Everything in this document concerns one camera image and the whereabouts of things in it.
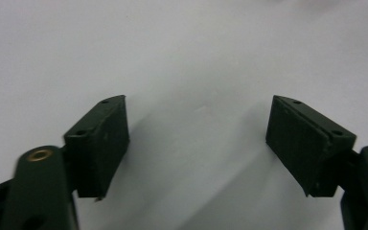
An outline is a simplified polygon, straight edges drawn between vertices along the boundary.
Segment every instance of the dark green plastic part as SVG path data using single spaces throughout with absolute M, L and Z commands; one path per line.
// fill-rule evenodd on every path
M 266 141 L 306 196 L 334 196 L 356 136 L 304 103 L 274 96 Z
M 0 226 L 13 229 L 78 229 L 61 149 L 39 147 L 19 158 Z
M 105 197 L 129 143 L 125 96 L 97 103 L 64 134 L 64 140 L 79 196 Z

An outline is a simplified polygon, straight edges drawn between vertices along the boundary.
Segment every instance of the brass insert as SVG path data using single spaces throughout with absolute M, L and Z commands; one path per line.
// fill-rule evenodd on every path
M 44 159 L 50 157 L 52 154 L 53 154 L 53 152 L 51 150 L 48 150 L 48 149 L 36 150 L 28 156 L 28 161 L 32 161 L 32 162 L 41 161 L 41 160 L 44 160 Z

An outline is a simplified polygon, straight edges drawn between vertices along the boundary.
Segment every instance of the white background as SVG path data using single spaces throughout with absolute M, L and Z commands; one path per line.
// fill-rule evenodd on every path
M 368 145 L 368 1 L 0 1 L 0 182 L 120 94 L 131 143 L 82 230 L 343 229 L 265 129 L 276 94 Z

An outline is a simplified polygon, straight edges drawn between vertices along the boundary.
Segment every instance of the white surface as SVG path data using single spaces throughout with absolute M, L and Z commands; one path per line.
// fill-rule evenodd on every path
M 368 1 L 0 1 L 0 182 L 119 94 L 131 144 L 81 229 L 343 229 L 265 129 L 277 94 L 368 145 Z

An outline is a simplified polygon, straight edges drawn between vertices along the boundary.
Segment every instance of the mounting hole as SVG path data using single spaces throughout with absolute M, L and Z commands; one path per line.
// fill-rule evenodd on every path
M 36 230 L 43 226 L 46 218 L 43 215 L 33 216 L 23 223 L 23 230 Z
M 337 136 L 342 136 L 343 135 L 343 132 L 338 131 L 338 130 L 333 130 L 332 133 L 337 135 Z
M 77 135 L 79 135 L 79 136 L 82 136 L 82 135 L 84 135 L 86 133 L 86 131 L 85 130 L 79 130 L 79 131 L 77 131 L 76 132 L 76 134 Z
M 36 150 L 28 156 L 28 161 L 41 161 L 50 157 L 52 154 L 53 152 L 48 149 Z

